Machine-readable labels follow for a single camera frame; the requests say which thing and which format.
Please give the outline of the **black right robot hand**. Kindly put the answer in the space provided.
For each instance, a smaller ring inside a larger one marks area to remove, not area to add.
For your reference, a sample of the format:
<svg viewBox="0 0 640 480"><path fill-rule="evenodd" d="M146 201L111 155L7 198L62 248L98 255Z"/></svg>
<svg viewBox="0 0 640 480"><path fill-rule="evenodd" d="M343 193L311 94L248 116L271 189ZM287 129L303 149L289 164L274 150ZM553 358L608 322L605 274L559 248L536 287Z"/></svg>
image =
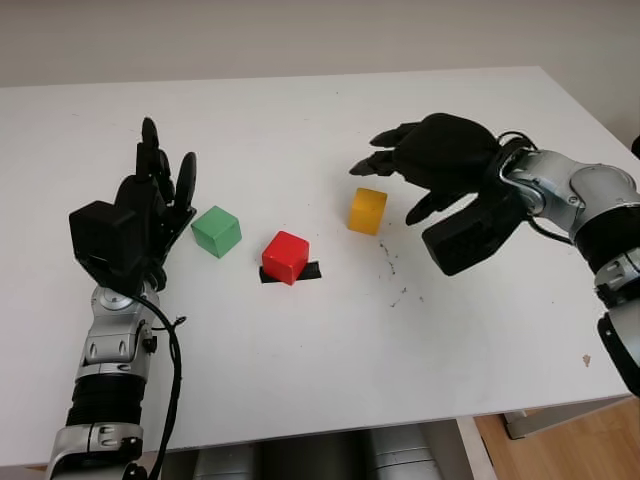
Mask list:
<svg viewBox="0 0 640 480"><path fill-rule="evenodd" d="M379 133L370 144L376 151L357 162L350 174L387 177L398 173L428 191L408 212L407 225L477 193L500 148L497 138L484 126L447 113L403 123Z"/></svg>

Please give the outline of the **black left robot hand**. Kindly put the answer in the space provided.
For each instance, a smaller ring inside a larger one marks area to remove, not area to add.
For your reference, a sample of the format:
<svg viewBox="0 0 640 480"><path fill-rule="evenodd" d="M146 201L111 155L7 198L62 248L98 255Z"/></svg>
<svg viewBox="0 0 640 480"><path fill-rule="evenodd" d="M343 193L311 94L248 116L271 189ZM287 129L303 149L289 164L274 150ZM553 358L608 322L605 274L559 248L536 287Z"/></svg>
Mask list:
<svg viewBox="0 0 640 480"><path fill-rule="evenodd" d="M115 205L135 213L139 235L133 241L133 267L118 291L138 295L145 283L161 291L166 286L163 265L180 235L196 214L192 206L197 156L185 154L176 181L168 156L160 147L155 122L146 117L136 148L136 169L121 183Z"/></svg>

